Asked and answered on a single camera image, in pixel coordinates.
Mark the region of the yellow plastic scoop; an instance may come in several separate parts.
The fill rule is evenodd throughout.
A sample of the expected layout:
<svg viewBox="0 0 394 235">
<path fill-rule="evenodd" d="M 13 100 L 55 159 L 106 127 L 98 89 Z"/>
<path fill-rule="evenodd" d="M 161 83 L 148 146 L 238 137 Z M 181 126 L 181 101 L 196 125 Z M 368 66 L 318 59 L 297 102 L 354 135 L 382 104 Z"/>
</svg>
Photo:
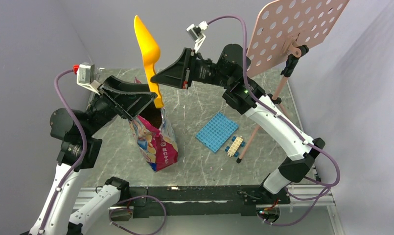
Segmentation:
<svg viewBox="0 0 394 235">
<path fill-rule="evenodd" d="M 151 92 L 157 94 L 157 97 L 154 100 L 155 107 L 163 108 L 164 102 L 162 100 L 162 94 L 160 92 L 159 85 L 157 83 L 151 82 L 151 78 L 156 74 L 155 64 L 160 58 L 161 50 L 138 15 L 135 15 L 134 17 L 134 30 L 142 55 L 142 63 L 148 87 Z"/>
</svg>

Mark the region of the pet food bag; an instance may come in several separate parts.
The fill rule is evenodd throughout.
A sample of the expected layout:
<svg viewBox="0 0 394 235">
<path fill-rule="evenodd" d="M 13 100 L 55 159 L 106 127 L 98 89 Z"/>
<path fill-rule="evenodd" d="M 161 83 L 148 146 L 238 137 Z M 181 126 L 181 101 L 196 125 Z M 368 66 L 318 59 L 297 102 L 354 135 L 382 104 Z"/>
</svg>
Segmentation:
<svg viewBox="0 0 394 235">
<path fill-rule="evenodd" d="M 147 107 L 156 109 L 154 102 Z M 162 124 L 159 129 L 151 126 L 140 115 L 129 121 L 135 143 L 154 172 L 175 164 L 179 155 L 172 124 L 166 116 L 165 108 L 160 110 Z"/>
</svg>

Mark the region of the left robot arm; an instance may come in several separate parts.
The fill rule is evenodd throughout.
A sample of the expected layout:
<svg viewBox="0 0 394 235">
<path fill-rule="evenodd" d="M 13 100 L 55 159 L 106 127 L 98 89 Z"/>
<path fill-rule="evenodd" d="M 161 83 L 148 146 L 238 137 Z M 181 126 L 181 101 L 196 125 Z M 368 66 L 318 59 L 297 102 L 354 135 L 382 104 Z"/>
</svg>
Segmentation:
<svg viewBox="0 0 394 235">
<path fill-rule="evenodd" d="M 77 83 L 94 92 L 85 111 L 66 106 L 50 117 L 51 136 L 61 141 L 54 181 L 31 235 L 84 235 L 110 206 L 130 199 L 129 183 L 118 177 L 106 180 L 102 189 L 78 211 L 78 193 L 94 168 L 102 140 L 94 134 L 116 117 L 133 120 L 157 97 L 146 84 L 130 83 L 109 76 Z"/>
</svg>

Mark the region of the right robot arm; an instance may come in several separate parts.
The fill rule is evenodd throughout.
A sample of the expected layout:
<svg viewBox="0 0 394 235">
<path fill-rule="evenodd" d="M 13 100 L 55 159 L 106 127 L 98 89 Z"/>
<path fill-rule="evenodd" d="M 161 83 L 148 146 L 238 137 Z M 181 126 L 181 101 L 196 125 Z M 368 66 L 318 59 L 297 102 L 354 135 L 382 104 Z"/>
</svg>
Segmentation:
<svg viewBox="0 0 394 235">
<path fill-rule="evenodd" d="M 306 176 L 319 154 L 315 148 L 324 147 L 324 141 L 302 134 L 259 84 L 244 78 L 249 63 L 239 44 L 226 45 L 216 63 L 203 59 L 193 49 L 184 48 L 179 59 L 152 76 L 151 82 L 179 89 L 188 89 L 193 82 L 222 87 L 225 102 L 253 120 L 282 147 L 286 159 L 259 187 L 260 199 L 269 204 L 287 185 L 298 183 Z"/>
</svg>

